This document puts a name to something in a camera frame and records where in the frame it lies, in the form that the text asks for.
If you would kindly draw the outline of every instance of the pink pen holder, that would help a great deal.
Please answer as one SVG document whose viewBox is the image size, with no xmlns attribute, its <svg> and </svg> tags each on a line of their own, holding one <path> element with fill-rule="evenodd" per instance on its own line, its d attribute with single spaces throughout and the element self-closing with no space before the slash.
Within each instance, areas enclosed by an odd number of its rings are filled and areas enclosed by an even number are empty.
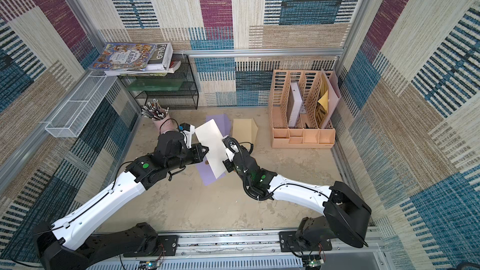
<svg viewBox="0 0 480 270">
<path fill-rule="evenodd" d="M 170 115 L 166 115 L 165 119 L 163 119 L 163 120 L 158 120 L 158 121 L 153 120 L 153 124 L 155 124 L 155 126 L 159 130 L 160 134 L 165 134 L 166 132 L 171 131 L 171 130 L 177 130 L 177 125 L 172 120 Z"/>
</svg>

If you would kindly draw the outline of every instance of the green plastic tray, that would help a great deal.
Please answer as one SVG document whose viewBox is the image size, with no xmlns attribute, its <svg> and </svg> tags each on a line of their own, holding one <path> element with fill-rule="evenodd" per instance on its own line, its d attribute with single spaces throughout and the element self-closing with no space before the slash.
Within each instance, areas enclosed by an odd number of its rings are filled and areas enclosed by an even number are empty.
<svg viewBox="0 0 480 270">
<path fill-rule="evenodd" d="M 183 79 L 136 79 L 128 85 L 129 91 L 178 91 Z"/>
</svg>

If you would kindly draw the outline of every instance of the white wire basket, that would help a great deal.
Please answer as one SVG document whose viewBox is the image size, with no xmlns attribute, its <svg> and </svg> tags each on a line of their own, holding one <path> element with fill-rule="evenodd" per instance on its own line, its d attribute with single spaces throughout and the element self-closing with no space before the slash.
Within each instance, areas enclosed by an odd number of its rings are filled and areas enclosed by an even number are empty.
<svg viewBox="0 0 480 270">
<path fill-rule="evenodd" d="M 99 107 L 117 76 L 93 71 L 45 127 L 56 138 L 76 138 Z"/>
</svg>

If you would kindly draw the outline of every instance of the black wire shelf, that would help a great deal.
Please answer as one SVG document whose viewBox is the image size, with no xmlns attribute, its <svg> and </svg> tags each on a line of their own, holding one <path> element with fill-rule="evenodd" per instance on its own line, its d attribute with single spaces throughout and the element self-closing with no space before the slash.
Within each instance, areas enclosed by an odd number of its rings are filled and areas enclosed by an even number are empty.
<svg viewBox="0 0 480 270">
<path fill-rule="evenodd" d="M 188 56 L 182 54 L 172 55 L 172 61 L 181 61 L 180 67 L 175 73 L 168 73 L 165 76 L 159 75 L 121 75 L 118 78 L 128 89 L 128 86 L 135 80 L 162 80 L 163 82 L 172 80 L 172 84 L 182 81 L 181 86 L 177 90 L 131 90 L 129 91 L 135 98 L 138 105 L 143 106 L 153 99 L 157 99 L 162 107 L 169 107 L 170 110 L 186 110 L 198 108 L 198 87 L 195 82 L 192 66 L 190 65 Z"/>
</svg>

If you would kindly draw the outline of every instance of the colorful book cover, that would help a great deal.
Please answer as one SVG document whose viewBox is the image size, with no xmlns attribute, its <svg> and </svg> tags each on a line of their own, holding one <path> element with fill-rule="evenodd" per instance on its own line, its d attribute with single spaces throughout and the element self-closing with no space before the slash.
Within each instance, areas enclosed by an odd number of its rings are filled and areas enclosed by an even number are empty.
<svg viewBox="0 0 480 270">
<path fill-rule="evenodd" d="M 152 57 L 156 44 L 107 43 L 90 65 L 92 70 L 142 70 Z"/>
</svg>

